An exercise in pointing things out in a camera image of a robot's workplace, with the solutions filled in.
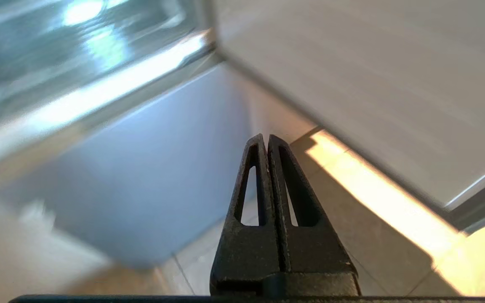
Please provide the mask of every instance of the tile floor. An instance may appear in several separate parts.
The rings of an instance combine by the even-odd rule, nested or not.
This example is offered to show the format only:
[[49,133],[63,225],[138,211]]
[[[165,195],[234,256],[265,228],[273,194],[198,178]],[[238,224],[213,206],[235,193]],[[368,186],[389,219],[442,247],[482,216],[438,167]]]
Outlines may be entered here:
[[[485,296],[485,228],[469,237],[457,232],[323,130],[291,146],[358,269],[364,295]],[[243,222],[257,224],[255,208],[245,209]],[[116,267],[75,292],[209,295],[222,226],[152,271]]]

